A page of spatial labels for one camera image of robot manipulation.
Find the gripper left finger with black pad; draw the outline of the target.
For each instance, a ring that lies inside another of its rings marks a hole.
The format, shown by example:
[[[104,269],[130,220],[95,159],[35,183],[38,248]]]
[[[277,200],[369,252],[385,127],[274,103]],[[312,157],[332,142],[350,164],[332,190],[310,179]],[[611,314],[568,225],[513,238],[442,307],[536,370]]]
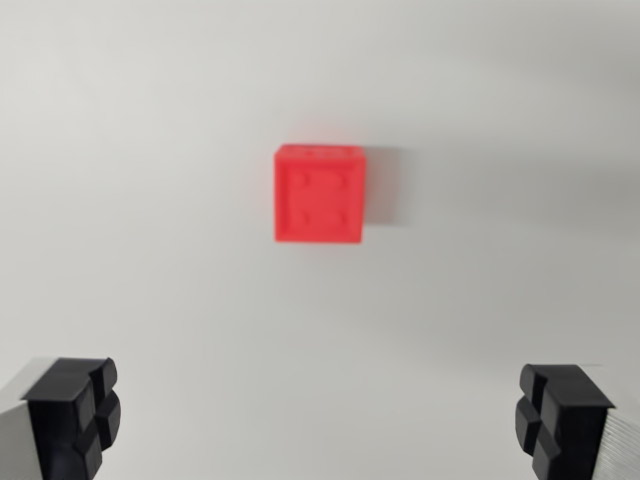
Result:
[[[121,404],[111,358],[35,358],[1,387],[3,479],[93,479]]]

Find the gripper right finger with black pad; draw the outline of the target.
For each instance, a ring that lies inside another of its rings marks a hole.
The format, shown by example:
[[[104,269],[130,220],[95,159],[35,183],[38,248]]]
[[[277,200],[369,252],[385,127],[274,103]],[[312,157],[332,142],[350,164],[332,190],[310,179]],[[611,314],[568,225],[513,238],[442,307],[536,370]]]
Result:
[[[543,480],[637,479],[639,396],[600,365],[526,364],[520,448]]]

